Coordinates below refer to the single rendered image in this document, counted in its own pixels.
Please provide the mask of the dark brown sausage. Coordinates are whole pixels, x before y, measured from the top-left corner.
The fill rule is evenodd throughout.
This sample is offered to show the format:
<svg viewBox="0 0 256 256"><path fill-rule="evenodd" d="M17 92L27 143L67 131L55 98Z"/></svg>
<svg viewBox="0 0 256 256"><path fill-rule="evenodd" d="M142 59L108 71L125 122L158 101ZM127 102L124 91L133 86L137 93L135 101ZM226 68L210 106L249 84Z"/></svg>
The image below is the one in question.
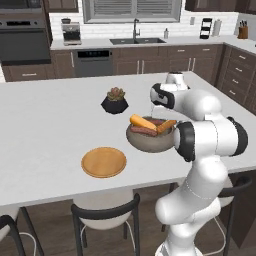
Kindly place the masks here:
<svg viewBox="0 0 256 256"><path fill-rule="evenodd" d="M145 119L148 120L149 122L155 124L156 126L159 126L166 121L164 119L156 119L156 118L151 118L151 117L145 117Z"/></svg>

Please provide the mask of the short orange bun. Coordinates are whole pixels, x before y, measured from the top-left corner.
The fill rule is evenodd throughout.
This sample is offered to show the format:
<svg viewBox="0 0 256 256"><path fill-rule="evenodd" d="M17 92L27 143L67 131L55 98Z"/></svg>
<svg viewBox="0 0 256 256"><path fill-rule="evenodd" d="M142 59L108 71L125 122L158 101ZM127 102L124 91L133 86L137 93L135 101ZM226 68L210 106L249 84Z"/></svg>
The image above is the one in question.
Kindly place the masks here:
<svg viewBox="0 0 256 256"><path fill-rule="evenodd" d="M157 133L162 134L165 130L171 128L176 124L175 120L167 120L157 127Z"/></svg>

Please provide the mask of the reddish brown sausage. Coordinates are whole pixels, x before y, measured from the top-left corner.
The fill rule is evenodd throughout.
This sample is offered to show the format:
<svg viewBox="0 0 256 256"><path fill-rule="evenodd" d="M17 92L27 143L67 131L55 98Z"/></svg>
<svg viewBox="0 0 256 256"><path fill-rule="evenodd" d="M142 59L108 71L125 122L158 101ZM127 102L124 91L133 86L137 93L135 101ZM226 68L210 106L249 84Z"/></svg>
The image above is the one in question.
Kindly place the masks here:
<svg viewBox="0 0 256 256"><path fill-rule="evenodd" d="M146 128L146 127L131 126L130 130L134 133L145 134L152 137L155 137L158 135L157 131L150 128Z"/></svg>

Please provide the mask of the grey bowl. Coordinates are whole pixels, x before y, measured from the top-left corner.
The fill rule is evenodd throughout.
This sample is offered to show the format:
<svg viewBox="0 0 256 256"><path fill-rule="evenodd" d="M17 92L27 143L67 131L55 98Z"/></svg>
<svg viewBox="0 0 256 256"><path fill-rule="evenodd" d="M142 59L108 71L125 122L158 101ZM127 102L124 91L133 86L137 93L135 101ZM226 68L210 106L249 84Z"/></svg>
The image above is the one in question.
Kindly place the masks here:
<svg viewBox="0 0 256 256"><path fill-rule="evenodd" d="M158 134L155 137L134 133L130 130L131 126L134 126L130 123L126 130L126 137L129 143L134 146L136 149L141 150L147 153L159 153L169 150L174 146L173 132L175 125L171 128L165 130L162 134Z"/></svg>

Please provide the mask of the succulent in black pot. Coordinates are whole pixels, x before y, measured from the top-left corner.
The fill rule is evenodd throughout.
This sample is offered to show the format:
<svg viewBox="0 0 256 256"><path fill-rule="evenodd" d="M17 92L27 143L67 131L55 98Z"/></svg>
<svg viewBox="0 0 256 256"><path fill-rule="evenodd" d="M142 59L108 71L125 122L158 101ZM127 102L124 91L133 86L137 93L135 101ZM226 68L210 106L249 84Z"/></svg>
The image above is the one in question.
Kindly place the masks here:
<svg viewBox="0 0 256 256"><path fill-rule="evenodd" d="M125 92L122 88L114 87L108 93L101 106L107 113L120 114L123 113L128 107L125 99Z"/></svg>

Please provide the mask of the brown base cupboard run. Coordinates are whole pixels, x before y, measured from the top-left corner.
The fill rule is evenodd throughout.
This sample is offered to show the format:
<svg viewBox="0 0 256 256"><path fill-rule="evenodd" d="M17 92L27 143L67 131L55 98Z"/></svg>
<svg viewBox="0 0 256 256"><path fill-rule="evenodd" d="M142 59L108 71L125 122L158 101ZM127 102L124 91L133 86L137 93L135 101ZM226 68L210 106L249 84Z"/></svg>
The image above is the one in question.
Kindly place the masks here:
<svg viewBox="0 0 256 256"><path fill-rule="evenodd" d="M148 74L192 71L208 82L215 79L222 46L178 45L113 48L113 74ZM77 77L74 50L53 50L52 60L57 78Z"/></svg>

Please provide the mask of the dark steel sink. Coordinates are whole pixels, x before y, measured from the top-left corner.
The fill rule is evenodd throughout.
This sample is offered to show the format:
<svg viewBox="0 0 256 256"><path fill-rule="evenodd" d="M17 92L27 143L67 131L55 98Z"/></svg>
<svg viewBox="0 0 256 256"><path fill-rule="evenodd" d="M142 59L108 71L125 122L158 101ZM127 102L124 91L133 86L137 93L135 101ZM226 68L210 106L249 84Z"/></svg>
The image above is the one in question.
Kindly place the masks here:
<svg viewBox="0 0 256 256"><path fill-rule="evenodd" d="M124 38L124 39L109 39L113 45L126 45L126 44L161 44L166 43L160 38Z"/></svg>

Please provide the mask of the grey dishwasher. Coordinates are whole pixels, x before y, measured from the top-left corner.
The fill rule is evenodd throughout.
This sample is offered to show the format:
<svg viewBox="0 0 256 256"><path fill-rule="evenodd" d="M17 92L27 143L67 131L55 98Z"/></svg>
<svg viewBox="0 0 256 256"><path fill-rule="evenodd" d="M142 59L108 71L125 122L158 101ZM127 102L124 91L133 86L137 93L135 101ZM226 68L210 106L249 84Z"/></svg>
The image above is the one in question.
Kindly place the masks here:
<svg viewBox="0 0 256 256"><path fill-rule="evenodd" d="M111 76L113 74L110 49L74 50L73 59L77 77Z"/></svg>

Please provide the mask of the dark tap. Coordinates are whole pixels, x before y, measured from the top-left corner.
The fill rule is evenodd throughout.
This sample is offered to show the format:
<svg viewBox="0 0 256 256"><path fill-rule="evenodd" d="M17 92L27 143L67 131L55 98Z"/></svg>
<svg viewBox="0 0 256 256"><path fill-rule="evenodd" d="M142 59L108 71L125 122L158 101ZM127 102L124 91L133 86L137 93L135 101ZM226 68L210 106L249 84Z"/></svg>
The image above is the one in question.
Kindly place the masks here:
<svg viewBox="0 0 256 256"><path fill-rule="evenodd" d="M137 24L139 23L139 19L135 18L133 21L133 40L136 40L137 36L140 36L140 30L137 30Z"/></svg>

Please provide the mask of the silver coffee machine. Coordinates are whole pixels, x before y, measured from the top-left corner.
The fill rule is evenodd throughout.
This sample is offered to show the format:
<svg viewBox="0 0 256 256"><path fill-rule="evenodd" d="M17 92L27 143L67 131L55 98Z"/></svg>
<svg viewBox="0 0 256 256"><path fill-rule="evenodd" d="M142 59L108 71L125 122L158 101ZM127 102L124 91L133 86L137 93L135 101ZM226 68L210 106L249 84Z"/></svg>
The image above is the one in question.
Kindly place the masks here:
<svg viewBox="0 0 256 256"><path fill-rule="evenodd" d="M81 45L80 23L72 22L70 18L61 20L64 45Z"/></svg>

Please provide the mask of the wooden knife block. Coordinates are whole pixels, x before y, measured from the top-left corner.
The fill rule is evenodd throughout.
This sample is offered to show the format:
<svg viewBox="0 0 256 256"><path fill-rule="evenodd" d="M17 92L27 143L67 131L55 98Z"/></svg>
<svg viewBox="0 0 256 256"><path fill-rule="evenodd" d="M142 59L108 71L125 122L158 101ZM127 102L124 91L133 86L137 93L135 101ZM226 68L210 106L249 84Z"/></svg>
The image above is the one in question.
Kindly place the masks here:
<svg viewBox="0 0 256 256"><path fill-rule="evenodd" d="M247 39L248 38L248 25L246 20L242 20L238 27L238 39Z"/></svg>

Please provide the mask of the brown drawer below oven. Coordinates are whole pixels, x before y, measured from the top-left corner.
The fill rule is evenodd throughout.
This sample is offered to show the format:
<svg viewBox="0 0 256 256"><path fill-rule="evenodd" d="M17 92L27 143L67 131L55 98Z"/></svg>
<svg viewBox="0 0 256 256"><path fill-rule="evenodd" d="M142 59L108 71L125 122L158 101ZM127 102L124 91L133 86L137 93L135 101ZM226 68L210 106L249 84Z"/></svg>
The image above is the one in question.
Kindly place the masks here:
<svg viewBox="0 0 256 256"><path fill-rule="evenodd" d="M52 64L3 66L2 70L7 82L48 80L55 78Z"/></svg>

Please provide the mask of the dark microwave oven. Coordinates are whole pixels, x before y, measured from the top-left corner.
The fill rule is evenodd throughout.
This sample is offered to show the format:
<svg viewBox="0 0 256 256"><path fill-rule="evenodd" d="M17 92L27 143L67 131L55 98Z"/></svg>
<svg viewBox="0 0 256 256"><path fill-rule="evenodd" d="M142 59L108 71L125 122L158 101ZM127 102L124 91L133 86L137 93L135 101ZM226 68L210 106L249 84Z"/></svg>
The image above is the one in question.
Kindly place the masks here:
<svg viewBox="0 0 256 256"><path fill-rule="evenodd" d="M0 9L36 9L40 7L40 0L0 0Z"/></svg>

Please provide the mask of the brown wall cupboard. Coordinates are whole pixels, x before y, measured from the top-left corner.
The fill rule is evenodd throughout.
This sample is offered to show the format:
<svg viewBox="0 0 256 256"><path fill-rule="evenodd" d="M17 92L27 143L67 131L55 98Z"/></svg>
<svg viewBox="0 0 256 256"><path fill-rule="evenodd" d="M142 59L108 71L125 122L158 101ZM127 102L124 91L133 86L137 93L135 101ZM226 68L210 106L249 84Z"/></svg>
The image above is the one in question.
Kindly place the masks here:
<svg viewBox="0 0 256 256"><path fill-rule="evenodd" d="M49 13L76 13L78 0L44 0L45 8Z"/></svg>

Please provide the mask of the dark wall oven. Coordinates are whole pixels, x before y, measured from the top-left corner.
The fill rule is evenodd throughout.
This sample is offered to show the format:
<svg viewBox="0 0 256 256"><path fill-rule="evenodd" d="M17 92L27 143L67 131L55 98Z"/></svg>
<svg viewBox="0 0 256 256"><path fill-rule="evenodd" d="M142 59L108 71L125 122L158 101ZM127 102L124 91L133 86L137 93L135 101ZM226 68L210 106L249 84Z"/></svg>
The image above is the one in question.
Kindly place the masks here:
<svg viewBox="0 0 256 256"><path fill-rule="evenodd" d="M42 19L0 19L0 62L3 65L49 64L46 27Z"/></svg>

